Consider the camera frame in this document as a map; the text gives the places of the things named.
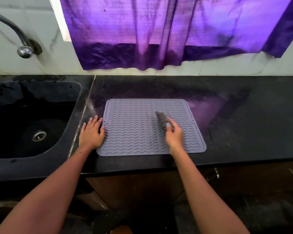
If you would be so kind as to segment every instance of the kitchen sink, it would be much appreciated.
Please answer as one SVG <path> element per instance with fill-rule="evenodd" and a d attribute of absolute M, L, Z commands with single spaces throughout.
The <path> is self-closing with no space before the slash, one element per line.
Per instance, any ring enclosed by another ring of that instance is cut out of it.
<path fill-rule="evenodd" d="M 0 84 L 0 158 L 32 157 L 51 149 L 69 121 L 80 85 L 60 81 Z"/>
<path fill-rule="evenodd" d="M 93 76 L 0 76 L 0 181 L 47 177 L 71 151 Z"/>

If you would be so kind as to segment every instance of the forearm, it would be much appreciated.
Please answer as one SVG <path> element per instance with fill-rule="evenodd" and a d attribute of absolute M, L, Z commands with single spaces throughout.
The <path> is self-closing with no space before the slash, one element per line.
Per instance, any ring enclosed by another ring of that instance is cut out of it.
<path fill-rule="evenodd" d="M 90 152 L 90 148 L 78 148 L 70 159 L 25 196 L 0 225 L 0 234 L 58 234 Z"/>
<path fill-rule="evenodd" d="M 182 148 L 175 151 L 174 158 L 200 232 L 249 233 L 242 221 L 207 183 Z"/>

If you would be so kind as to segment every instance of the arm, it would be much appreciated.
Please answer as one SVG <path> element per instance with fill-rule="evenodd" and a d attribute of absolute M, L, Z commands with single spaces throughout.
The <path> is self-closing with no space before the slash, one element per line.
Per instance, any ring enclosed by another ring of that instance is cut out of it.
<path fill-rule="evenodd" d="M 171 119 L 174 132 L 168 123 L 166 142 L 178 167 L 188 202 L 196 224 L 202 234 L 244 233 L 248 230 L 236 214 L 207 183 L 183 149 L 181 128 Z"/>
<path fill-rule="evenodd" d="M 101 146 L 105 130 L 102 118 L 90 118 L 82 126 L 79 147 L 42 183 L 34 188 L 9 213 L 0 225 L 0 234 L 58 234 L 74 196 L 82 167 L 93 149 Z"/>

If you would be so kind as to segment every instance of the drying mat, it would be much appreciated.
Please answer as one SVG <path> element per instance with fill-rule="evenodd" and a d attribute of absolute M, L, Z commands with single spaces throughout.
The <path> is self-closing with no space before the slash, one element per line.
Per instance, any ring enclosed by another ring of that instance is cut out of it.
<path fill-rule="evenodd" d="M 110 99 L 103 123 L 106 133 L 100 156 L 169 154 L 162 126 L 155 114 L 164 112 L 183 130 L 183 146 L 188 153 L 202 153 L 206 144 L 183 99 Z"/>

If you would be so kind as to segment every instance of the sink drain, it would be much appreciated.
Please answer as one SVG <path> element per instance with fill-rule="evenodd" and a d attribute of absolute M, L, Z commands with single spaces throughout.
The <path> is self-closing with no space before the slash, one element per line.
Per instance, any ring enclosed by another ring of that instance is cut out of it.
<path fill-rule="evenodd" d="M 39 131 L 33 136 L 32 141 L 35 141 L 35 142 L 42 141 L 44 138 L 46 138 L 46 135 L 47 135 L 46 132 Z"/>

